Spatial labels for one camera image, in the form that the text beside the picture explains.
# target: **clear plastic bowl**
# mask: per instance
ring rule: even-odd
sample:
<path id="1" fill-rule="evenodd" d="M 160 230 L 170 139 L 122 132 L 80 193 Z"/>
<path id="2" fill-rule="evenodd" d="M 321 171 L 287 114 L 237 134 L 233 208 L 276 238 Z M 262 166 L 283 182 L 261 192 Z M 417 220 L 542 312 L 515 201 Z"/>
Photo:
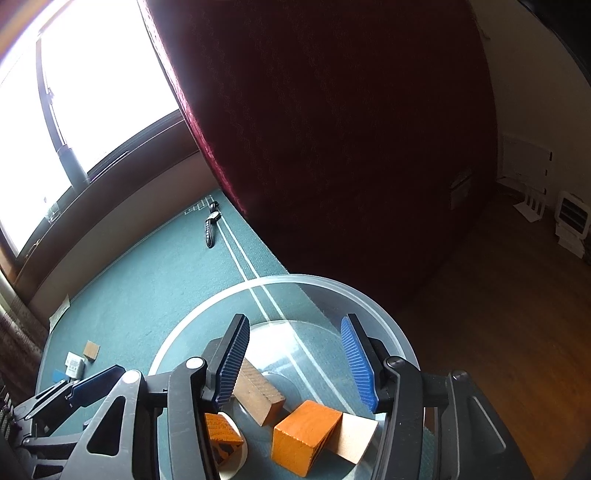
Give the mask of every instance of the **clear plastic bowl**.
<path id="1" fill-rule="evenodd" d="M 340 322 L 348 313 L 356 314 L 368 336 L 379 338 L 391 355 L 418 367 L 412 347 L 393 318 L 366 295 L 333 280 L 310 275 L 255 278 L 214 295 L 189 313 L 163 343 L 150 375 L 199 356 L 210 340 L 224 334 L 236 313 L 245 314 L 251 323 L 246 358 L 285 395 L 284 414 L 309 399 L 379 421 L 359 465 L 323 451 L 307 478 L 369 479 L 385 416 L 374 416 L 359 400 L 340 343 Z M 259 427 L 234 398 L 224 411 L 245 436 L 248 457 L 239 471 L 220 472 L 222 478 L 299 478 L 271 460 L 272 427 Z M 165 413 L 158 426 L 160 469 L 170 480 Z"/>

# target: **orange cube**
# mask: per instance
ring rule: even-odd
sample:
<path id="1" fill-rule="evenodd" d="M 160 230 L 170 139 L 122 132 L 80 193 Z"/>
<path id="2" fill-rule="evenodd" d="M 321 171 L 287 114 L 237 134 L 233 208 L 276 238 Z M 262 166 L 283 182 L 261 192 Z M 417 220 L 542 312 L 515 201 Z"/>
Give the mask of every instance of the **orange cube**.
<path id="1" fill-rule="evenodd" d="M 206 413 L 205 422 L 213 458 L 217 466 L 220 466 L 242 446 L 244 441 L 223 415 Z"/>
<path id="2" fill-rule="evenodd" d="M 271 459 L 306 476 L 343 414 L 306 400 L 273 430 Z"/>

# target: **wooden floor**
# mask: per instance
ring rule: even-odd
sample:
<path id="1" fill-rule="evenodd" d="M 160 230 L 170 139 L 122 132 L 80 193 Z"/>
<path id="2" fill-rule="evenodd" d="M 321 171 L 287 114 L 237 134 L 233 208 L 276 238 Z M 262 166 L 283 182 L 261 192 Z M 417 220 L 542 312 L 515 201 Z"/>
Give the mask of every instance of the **wooden floor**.
<path id="1" fill-rule="evenodd" d="M 560 480 L 591 440 L 591 267 L 497 194 L 397 314 L 421 369 L 472 374 L 538 480 Z"/>

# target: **natural wood block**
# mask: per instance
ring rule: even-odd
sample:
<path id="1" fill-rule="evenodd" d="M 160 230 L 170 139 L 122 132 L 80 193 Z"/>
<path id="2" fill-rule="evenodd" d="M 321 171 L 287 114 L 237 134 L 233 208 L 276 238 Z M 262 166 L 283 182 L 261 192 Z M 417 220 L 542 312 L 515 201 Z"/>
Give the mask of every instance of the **natural wood block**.
<path id="1" fill-rule="evenodd" d="M 96 360 L 96 357 L 99 355 L 99 348 L 99 345 L 88 340 L 86 342 L 86 346 L 84 347 L 82 355 L 84 355 L 88 360 L 94 361 Z"/>
<path id="2" fill-rule="evenodd" d="M 273 423 L 285 397 L 244 359 L 234 386 L 234 396 L 261 427 Z"/>
<path id="3" fill-rule="evenodd" d="M 343 413 L 326 442 L 326 449 L 352 463 L 359 463 L 374 436 L 378 422 Z"/>

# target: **floral curtain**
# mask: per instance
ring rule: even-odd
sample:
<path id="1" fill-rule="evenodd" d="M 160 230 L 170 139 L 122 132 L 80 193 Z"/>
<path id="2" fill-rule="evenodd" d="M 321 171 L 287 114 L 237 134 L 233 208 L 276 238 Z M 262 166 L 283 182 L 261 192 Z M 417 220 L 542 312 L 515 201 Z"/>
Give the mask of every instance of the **floral curtain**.
<path id="1" fill-rule="evenodd" d="M 17 296 L 0 273 L 0 374 L 14 404 L 35 393 L 47 326 Z"/>

